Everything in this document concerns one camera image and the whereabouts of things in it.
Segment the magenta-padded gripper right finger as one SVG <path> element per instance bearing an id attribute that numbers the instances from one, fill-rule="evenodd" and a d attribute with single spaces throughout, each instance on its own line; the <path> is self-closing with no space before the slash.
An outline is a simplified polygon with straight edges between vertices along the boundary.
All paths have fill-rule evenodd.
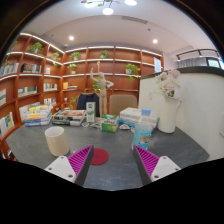
<path id="1" fill-rule="evenodd" d="M 180 170 L 180 167 L 169 157 L 158 157 L 139 146 L 134 147 L 133 156 L 143 185 L 147 185 Z"/>

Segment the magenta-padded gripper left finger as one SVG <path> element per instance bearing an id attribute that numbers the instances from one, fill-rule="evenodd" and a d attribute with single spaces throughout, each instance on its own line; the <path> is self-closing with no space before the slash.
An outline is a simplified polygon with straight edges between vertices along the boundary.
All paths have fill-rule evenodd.
<path id="1" fill-rule="evenodd" d="M 85 182 L 91 160 L 94 155 L 94 146 L 90 145 L 70 156 L 59 156 L 45 170 L 82 186 Z"/>

